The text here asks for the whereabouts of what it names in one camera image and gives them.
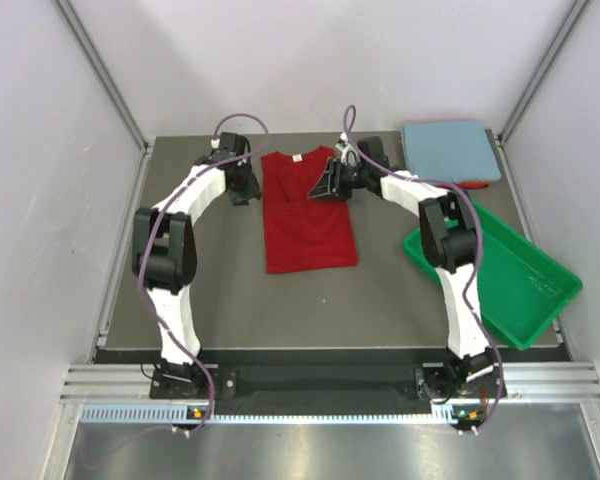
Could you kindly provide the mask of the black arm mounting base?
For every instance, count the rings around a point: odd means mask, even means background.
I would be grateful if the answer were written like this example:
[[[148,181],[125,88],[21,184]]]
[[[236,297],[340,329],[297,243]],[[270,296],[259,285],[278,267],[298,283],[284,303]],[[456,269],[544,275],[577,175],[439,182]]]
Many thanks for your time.
[[[447,381],[445,348],[207,349],[208,384],[194,395],[155,386],[153,400],[214,400],[223,414],[413,414],[465,399],[479,410],[506,390],[494,371],[460,387]]]

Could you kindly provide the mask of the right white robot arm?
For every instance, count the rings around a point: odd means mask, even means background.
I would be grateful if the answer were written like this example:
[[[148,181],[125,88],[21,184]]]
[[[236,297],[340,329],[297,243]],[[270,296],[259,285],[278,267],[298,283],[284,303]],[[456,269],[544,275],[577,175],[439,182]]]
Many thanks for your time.
[[[393,170],[380,137],[353,144],[343,133],[309,197],[344,202],[357,189],[418,217],[421,248],[440,280],[448,316],[447,346],[454,359],[445,366],[447,384],[458,395],[472,394],[496,365],[481,319],[477,271],[484,240],[472,202],[439,181]]]

